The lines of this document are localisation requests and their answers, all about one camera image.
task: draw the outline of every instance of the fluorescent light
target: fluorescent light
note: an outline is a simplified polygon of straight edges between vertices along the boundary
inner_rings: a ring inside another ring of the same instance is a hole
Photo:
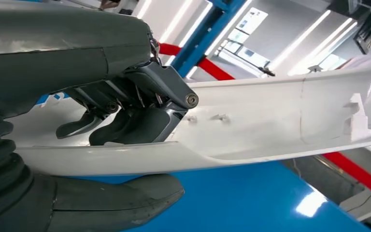
[[[224,37],[224,35],[229,31],[231,26],[240,18],[241,14],[247,9],[247,7],[251,4],[252,0],[247,0],[241,9],[235,14],[235,16],[231,19],[231,21],[226,25],[226,27],[221,31],[220,35],[214,40],[214,42],[210,45],[210,47],[205,51],[205,55],[208,56],[209,53],[214,49],[215,46],[220,42],[220,40]]]
[[[321,53],[318,54],[317,60],[322,61],[331,51],[331,49],[336,46],[339,41],[345,37],[354,27],[356,27],[357,22],[353,23],[348,29],[346,29],[340,36],[338,36],[328,47],[326,47]]]
[[[187,76],[185,76],[187,79],[190,79],[191,76],[195,73],[195,71],[197,70],[197,66],[194,66],[187,74]]]
[[[139,13],[137,14],[137,18],[143,18],[150,4],[151,4],[151,0],[145,0],[143,7],[140,9]]]
[[[313,30],[315,30],[315,28],[320,24],[322,23],[322,21],[324,21],[324,19],[331,13],[331,11],[326,11],[322,16],[319,17],[319,19],[317,19],[297,40],[295,40],[287,49],[285,49],[282,54],[277,58],[275,59],[271,65],[269,66],[269,69],[270,70],[275,70],[276,67],[278,67],[278,65],[280,65],[282,63],[282,61],[284,61],[289,54],[291,54],[291,52],[298,47],[298,45],[303,41],[305,40],[305,38],[311,34],[311,32]]]
[[[169,66],[169,65],[171,65],[171,63],[172,63],[172,61],[175,59],[175,56],[171,56],[170,58],[169,58],[169,60],[166,62],[166,64],[164,64],[165,66]]]
[[[169,27],[166,29],[161,38],[158,40],[160,43],[164,43],[168,39],[168,37],[170,36],[174,28],[177,26],[178,22],[180,22],[180,19],[183,17],[184,13],[186,12],[186,10],[188,9],[192,2],[193,0],[185,0],[180,10],[175,15],[174,19],[169,24]]]
[[[301,62],[299,62],[289,73],[288,75],[297,74],[299,70],[305,70],[310,66],[310,61],[313,61],[313,58],[322,51],[322,49],[331,42],[335,36],[337,36],[346,26],[352,22],[352,19],[347,19],[342,23],[332,34],[330,34],[320,45],[318,45],[309,55],[307,55]]]
[[[198,25],[201,23],[201,21],[204,19],[204,17],[208,14],[210,9],[213,7],[213,4],[211,2],[207,2],[208,5],[205,7],[205,9],[202,11],[202,13],[197,18],[196,22],[193,24],[193,26],[190,28],[190,30],[187,32],[183,40],[181,40],[179,47],[183,47],[184,44],[187,43],[188,39],[191,37],[191,35],[194,33],[194,31],[197,29]]]

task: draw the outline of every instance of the robotic arm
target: robotic arm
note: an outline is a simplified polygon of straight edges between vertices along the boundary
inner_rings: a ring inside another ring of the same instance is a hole
[[[197,95],[158,58],[147,24],[134,17],[72,7],[0,2],[0,137],[4,119],[27,113],[46,93],[64,91],[86,108],[58,138],[88,132],[106,142],[163,142]],[[0,138],[0,231],[119,231],[145,224],[184,193],[172,176],[108,185],[34,174]]]

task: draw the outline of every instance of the screw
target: screw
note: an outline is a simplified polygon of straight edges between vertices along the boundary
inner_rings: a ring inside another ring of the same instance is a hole
[[[199,99],[196,94],[190,93],[185,97],[185,102],[189,107],[194,108],[197,106]]]
[[[106,109],[110,112],[110,113],[114,113],[118,110],[119,106],[116,102],[109,102],[107,103],[106,105]]]

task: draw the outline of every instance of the gray plastic housing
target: gray plastic housing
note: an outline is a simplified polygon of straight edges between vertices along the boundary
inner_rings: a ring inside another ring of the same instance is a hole
[[[147,62],[150,33],[131,16],[0,2],[0,115],[26,113],[42,94],[111,78]]]

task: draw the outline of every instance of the white plastic panel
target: white plastic panel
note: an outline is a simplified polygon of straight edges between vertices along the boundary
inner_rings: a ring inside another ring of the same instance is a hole
[[[293,77],[192,83],[200,97],[168,139],[178,143],[79,148],[19,148],[36,170],[57,175],[155,173],[238,165],[371,145],[351,140],[360,95],[371,129],[371,67]],[[83,113],[73,100],[36,106],[11,119],[22,146],[87,145],[87,134],[57,140],[62,123]]]

